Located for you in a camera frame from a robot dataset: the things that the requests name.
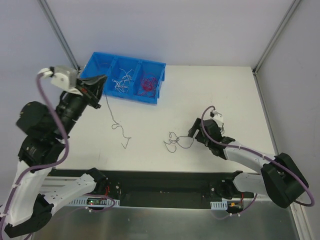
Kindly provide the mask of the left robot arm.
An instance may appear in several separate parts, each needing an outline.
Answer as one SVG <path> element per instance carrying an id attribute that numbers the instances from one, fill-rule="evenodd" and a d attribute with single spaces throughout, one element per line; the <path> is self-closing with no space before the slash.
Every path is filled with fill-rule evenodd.
<path id="1" fill-rule="evenodd" d="M 0 233 L 9 238 L 29 238 L 62 207 L 80 196 L 106 197 L 107 178 L 97 168 L 87 170 L 58 190 L 42 194 L 40 189 L 51 170 L 69 155 L 69 133 L 86 107 L 100 108 L 107 77 L 76 79 L 75 91 L 64 90 L 56 107 L 43 90 L 42 78 L 44 74 L 40 73 L 36 84 L 43 102 L 27 103 L 16 122 L 26 138 L 18 152 L 11 191 L 0 209 Z"/>

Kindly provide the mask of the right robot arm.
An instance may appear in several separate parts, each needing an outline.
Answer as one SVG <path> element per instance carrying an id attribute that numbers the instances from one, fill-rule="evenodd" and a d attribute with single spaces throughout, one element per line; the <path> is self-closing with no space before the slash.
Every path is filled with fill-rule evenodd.
<path id="1" fill-rule="evenodd" d="M 277 206 L 287 208 L 303 193 L 309 193 L 309 184 L 293 159 L 286 153 L 267 155 L 241 145 L 235 139 L 222 136 L 213 119 L 197 118 L 188 136 L 204 144 L 213 155 L 239 163 L 256 174 L 235 173 L 225 184 L 225 192 L 237 197 L 242 192 L 267 195 Z"/>

